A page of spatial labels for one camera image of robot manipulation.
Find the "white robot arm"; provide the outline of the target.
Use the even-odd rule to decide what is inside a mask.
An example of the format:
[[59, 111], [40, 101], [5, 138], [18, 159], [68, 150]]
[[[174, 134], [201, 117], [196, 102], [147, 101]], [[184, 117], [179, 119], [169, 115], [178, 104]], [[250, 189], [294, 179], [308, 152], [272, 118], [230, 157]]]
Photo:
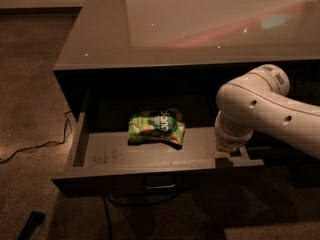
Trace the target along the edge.
[[259, 131], [320, 159], [320, 107], [288, 98], [289, 90], [286, 73], [271, 64], [222, 85], [216, 95], [217, 149], [231, 153]]

